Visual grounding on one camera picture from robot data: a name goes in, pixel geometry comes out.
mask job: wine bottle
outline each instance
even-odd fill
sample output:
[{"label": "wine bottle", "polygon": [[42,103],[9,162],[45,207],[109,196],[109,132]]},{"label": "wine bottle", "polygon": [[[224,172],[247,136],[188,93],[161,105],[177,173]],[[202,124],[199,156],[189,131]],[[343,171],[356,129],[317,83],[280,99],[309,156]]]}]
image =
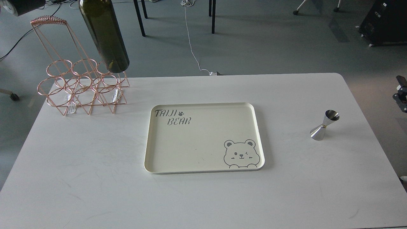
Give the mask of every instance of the wine bottle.
[{"label": "wine bottle", "polygon": [[79,9],[106,68],[120,73],[129,67],[129,57],[111,0],[80,0]]}]

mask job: stainless steel jigger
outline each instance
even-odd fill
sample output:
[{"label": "stainless steel jigger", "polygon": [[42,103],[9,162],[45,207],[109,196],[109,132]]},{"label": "stainless steel jigger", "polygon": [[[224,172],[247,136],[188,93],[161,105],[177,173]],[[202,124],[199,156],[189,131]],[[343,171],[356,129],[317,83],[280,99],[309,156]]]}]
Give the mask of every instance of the stainless steel jigger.
[{"label": "stainless steel jigger", "polygon": [[329,124],[332,124],[333,122],[337,121],[338,119],[339,119],[339,114],[336,111],[327,110],[325,112],[324,121],[322,122],[322,124],[315,127],[314,129],[312,129],[309,132],[309,134],[311,135],[311,138],[313,138],[314,140],[317,140],[317,141],[324,139],[326,127]]}]

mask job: black speaker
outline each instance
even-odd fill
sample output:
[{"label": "black speaker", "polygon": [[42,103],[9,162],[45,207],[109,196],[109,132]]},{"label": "black speaker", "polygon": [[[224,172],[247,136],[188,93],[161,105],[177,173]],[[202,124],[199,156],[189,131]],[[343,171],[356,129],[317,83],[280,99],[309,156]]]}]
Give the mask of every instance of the black speaker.
[{"label": "black speaker", "polygon": [[407,0],[377,0],[359,32],[372,44],[407,42]]},{"label": "black speaker", "polygon": [[45,0],[0,0],[0,6],[15,16],[20,16],[45,5]]}]

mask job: tray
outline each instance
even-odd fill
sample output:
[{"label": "tray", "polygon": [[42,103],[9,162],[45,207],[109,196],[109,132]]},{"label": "tray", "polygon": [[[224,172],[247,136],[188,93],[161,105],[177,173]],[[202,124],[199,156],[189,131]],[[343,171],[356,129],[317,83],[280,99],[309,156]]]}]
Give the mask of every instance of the tray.
[{"label": "tray", "polygon": [[249,103],[158,105],[144,167],[152,173],[258,170],[263,148]]}]

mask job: floor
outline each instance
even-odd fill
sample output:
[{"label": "floor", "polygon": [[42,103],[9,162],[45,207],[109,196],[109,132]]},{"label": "floor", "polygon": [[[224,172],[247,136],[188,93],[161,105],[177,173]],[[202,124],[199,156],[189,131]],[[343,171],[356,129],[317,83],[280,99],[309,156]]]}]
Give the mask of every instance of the floor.
[{"label": "floor", "polygon": [[[218,1],[215,34],[211,34],[206,0],[196,0],[194,6],[186,9],[180,0],[146,2],[149,15],[149,19],[143,19],[146,37],[141,36],[133,3],[113,2],[130,59],[128,76],[208,75],[206,70],[199,70],[191,54],[187,18],[194,55],[200,67],[209,72],[341,74],[395,176],[407,175],[407,114],[392,99],[397,92],[396,76],[407,77],[407,45],[369,47],[369,41],[358,33],[356,27],[374,0],[344,1],[338,13],[333,12],[336,1],[312,0],[304,4],[298,15],[292,12],[300,0]],[[50,15],[57,8],[58,5],[46,6],[19,17],[1,10],[0,56],[31,29],[30,20]],[[89,44],[85,45],[88,55],[97,59],[79,10],[63,4],[55,16],[68,21],[81,43]],[[70,41],[63,36],[66,33],[51,34],[49,38],[57,44],[55,47],[71,55],[72,50],[65,48]],[[43,105],[44,97],[37,94],[36,87],[46,78],[45,68],[50,63],[32,32],[0,61],[0,88],[12,90],[20,97],[20,101],[12,101],[0,94],[0,188]],[[62,131],[68,134],[71,130]]]}]

